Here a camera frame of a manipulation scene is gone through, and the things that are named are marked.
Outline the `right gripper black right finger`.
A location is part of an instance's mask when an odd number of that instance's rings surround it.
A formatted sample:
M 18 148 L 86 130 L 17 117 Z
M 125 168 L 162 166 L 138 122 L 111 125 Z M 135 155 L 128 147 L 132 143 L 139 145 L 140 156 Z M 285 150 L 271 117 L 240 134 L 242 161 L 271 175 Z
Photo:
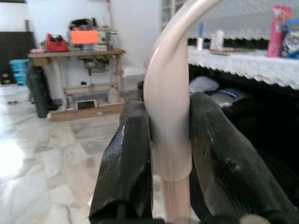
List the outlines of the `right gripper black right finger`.
M 248 217 L 296 224 L 299 212 L 252 143 L 208 95 L 190 97 L 191 205 L 203 224 Z

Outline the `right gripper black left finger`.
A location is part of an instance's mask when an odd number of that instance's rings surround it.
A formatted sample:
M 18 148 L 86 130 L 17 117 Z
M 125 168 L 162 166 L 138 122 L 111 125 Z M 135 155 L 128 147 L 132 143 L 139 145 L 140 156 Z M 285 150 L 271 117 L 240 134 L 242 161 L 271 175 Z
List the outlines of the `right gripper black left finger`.
M 152 219 L 152 197 L 149 115 L 143 101 L 130 100 L 103 153 L 89 221 L 147 223 Z

